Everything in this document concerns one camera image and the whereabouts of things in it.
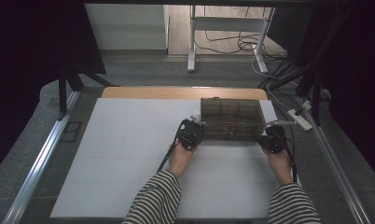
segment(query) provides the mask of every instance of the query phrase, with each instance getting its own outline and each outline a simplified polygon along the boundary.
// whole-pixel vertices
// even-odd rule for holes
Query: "table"
[[[190,10],[190,43],[187,56],[187,70],[194,72],[195,63],[195,33],[196,30],[205,31],[237,31],[237,32],[257,32],[259,38],[253,48],[253,53],[257,59],[260,73],[268,74],[266,64],[261,55],[261,48],[269,29],[274,7],[270,8],[269,14],[264,19],[247,19],[247,18],[218,18],[218,17],[196,17],[196,6]]]
[[[265,120],[276,119],[263,90],[107,88],[51,217],[125,217],[156,173],[180,121],[200,113],[200,98],[214,96],[258,99]],[[203,141],[179,181],[183,198],[177,217],[183,219],[266,217],[278,188],[256,142]]]

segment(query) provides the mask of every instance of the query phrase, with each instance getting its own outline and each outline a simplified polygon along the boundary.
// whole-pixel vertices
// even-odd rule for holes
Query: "cable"
[[[234,39],[234,38],[251,38],[252,36],[255,36],[255,35],[236,35],[236,36],[230,36],[230,37],[211,39],[208,37],[207,31],[205,31],[205,36],[207,37],[207,40],[209,41],[218,41],[218,40],[228,40],[228,39]]]
[[[276,100],[278,102],[278,104],[282,105],[283,107],[285,107],[287,110],[290,110],[289,107],[287,107],[286,105],[284,105],[283,103],[281,103],[272,93],[271,91],[269,90],[269,85],[266,86],[267,88],[267,91],[269,92],[269,94],[274,98],[274,100]]]
[[[283,61],[280,65],[278,65],[277,69],[272,73],[273,77],[281,78],[282,75],[286,74],[287,72],[291,72],[293,69],[295,69],[295,65],[292,64],[292,63],[288,63],[287,66],[285,66],[283,69],[280,69],[282,67],[282,64],[284,62],[286,62],[286,61]],[[265,80],[263,80],[258,85],[258,87],[261,88],[261,89],[263,89],[270,82],[271,82],[271,79],[270,78],[266,78]]]
[[[286,140],[288,140],[292,144],[292,154],[293,156],[295,156],[295,142],[290,140],[289,138],[286,138]]]
[[[280,114],[284,117],[285,120],[289,120],[288,117],[286,116],[286,114],[280,109],[280,107],[278,107],[277,105],[274,105],[274,108],[276,110],[278,110],[278,112],[280,112]],[[289,130],[290,130],[290,135],[292,135],[293,155],[295,155],[295,134],[293,132],[292,126],[291,125],[288,125],[288,126],[289,126]]]
[[[176,138],[178,137],[178,133],[179,133],[179,130],[181,129],[182,125],[183,125],[183,122],[181,122],[181,123],[179,124],[179,127],[178,127],[178,129],[176,130],[176,134],[175,134],[175,137],[174,137],[173,143],[171,144],[170,148],[168,149],[167,154],[165,154],[164,159],[162,160],[162,162],[161,162],[161,164],[160,164],[160,166],[159,166],[159,168],[158,168],[157,173],[158,173],[159,171],[161,171],[161,169],[163,168],[165,162],[168,160],[168,158],[170,158],[171,153],[174,151],[174,148],[176,148],[176,146],[178,146],[179,143],[178,143],[178,144],[175,144],[175,142],[176,142]]]
[[[208,48],[204,48],[204,47],[201,47],[197,44],[196,41],[194,41],[194,44],[199,48],[199,49],[208,49]],[[208,49],[208,50],[211,50],[211,51],[214,51],[216,53],[221,53],[221,54],[232,54],[232,53],[237,53],[239,51],[241,51],[242,49],[237,49],[235,51],[232,51],[232,52],[222,52],[222,51],[219,51],[219,50],[216,50],[216,49]]]
[[[268,135],[270,135],[270,136],[275,136],[276,138],[278,138],[278,142],[283,145],[283,148],[286,151],[287,156],[289,157],[289,160],[290,160],[290,165],[291,165],[291,168],[292,168],[292,178],[293,178],[293,181],[295,183],[298,182],[298,168],[297,168],[296,162],[295,162],[295,154],[292,154],[292,152],[290,151],[290,149],[289,149],[289,147],[287,145],[287,139],[288,138],[286,138],[285,136],[281,137],[276,131],[271,131],[270,132],[270,128],[266,129],[266,133]]]
[[[329,28],[331,27],[332,22],[336,18],[338,10],[339,10],[339,0],[338,0],[338,4],[336,5],[336,8],[335,8],[335,13],[333,14],[333,16],[330,16],[330,19],[327,21],[327,23],[324,25],[324,27],[318,33],[318,35],[315,37],[315,39],[312,41],[312,43],[310,43],[309,45],[307,45],[307,47],[305,49],[303,49],[301,52],[299,52],[299,53],[297,53],[295,55],[288,55],[286,57],[286,60],[290,64],[294,64],[294,66],[297,69],[299,69],[297,67],[297,64],[306,63],[307,60],[311,59],[311,57],[314,55],[314,53],[316,52],[316,50],[320,47],[320,44],[325,39],[325,37],[326,37],[326,35],[327,35],[328,31],[329,31]],[[293,71],[293,68],[291,70],[289,70],[289,71],[283,70],[283,71],[281,71],[279,73],[274,72],[272,75],[274,77],[281,77],[281,76],[286,75],[287,73],[292,72],[292,71]],[[270,80],[271,80],[270,78],[267,78],[262,83],[260,83],[259,87],[261,87],[262,85],[265,86]]]
[[[294,99],[292,99],[292,97],[288,96],[287,94],[285,94],[284,92],[281,92],[281,91],[278,91],[280,92],[282,95],[286,96],[287,98],[289,98],[293,103],[295,103],[295,105],[297,105],[298,107],[302,107],[302,105],[298,104],[298,102],[296,102]]]
[[[267,75],[267,74],[263,74],[263,73],[258,72],[258,71],[255,69],[255,67],[254,67],[254,59],[255,59],[255,57],[252,59],[251,65],[252,65],[252,69],[253,69],[258,75],[261,75],[261,76],[263,76],[263,77],[271,77],[271,78],[275,78],[275,79],[280,79],[279,77],[274,77],[274,76],[271,76],[271,75]],[[293,84],[293,85],[295,85],[295,86],[298,85],[298,83],[295,83],[295,82],[288,82],[288,83]]]

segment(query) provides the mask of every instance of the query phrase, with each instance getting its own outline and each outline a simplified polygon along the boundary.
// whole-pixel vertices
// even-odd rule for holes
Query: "black device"
[[[285,130],[282,126],[272,125],[265,129],[267,135],[262,135],[258,141],[259,145],[268,149],[271,153],[279,153],[285,150],[292,166],[293,181],[298,181],[297,167],[295,163],[295,152],[292,154],[285,137]]]
[[[185,127],[181,128],[182,126],[179,126],[180,128],[176,132],[176,138],[178,139],[178,141],[186,149],[197,147],[202,142],[202,139],[204,137],[203,123],[200,123],[195,119],[184,119],[182,120],[181,124]]]
[[[259,139],[259,144],[270,150],[271,153],[278,153],[285,148],[286,137],[283,127],[274,125],[266,128],[266,134],[262,135]]]
[[[161,165],[159,166],[158,172],[162,169],[165,162],[168,160],[168,158],[171,156],[171,153],[173,153],[176,144],[176,139],[178,139],[179,143],[182,144],[182,146],[189,150],[191,148],[197,147],[204,137],[204,123],[196,120],[195,118],[191,117],[191,120],[184,119],[182,120],[181,124],[179,124],[178,130],[176,131],[175,138],[173,140],[173,143],[170,146],[170,149],[168,149],[167,154],[165,155],[163,161],[161,162]]]

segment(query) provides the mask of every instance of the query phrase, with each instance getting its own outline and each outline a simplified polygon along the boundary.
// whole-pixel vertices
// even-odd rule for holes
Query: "hand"
[[[176,177],[179,177],[190,165],[196,149],[196,147],[185,149],[182,144],[179,144],[179,142],[176,141],[176,147],[170,156],[170,168],[168,170],[173,172]]]
[[[284,149],[278,153],[271,153],[266,148],[262,148],[262,150],[269,159],[270,168],[274,172],[275,177],[277,177],[278,183],[281,186],[293,183],[293,178],[290,175],[291,163],[286,150]]]

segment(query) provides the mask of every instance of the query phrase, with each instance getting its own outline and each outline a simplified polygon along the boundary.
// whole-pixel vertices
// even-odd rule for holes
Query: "wooden table edge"
[[[262,89],[222,87],[107,87],[102,98],[132,99],[224,99],[268,100]]]

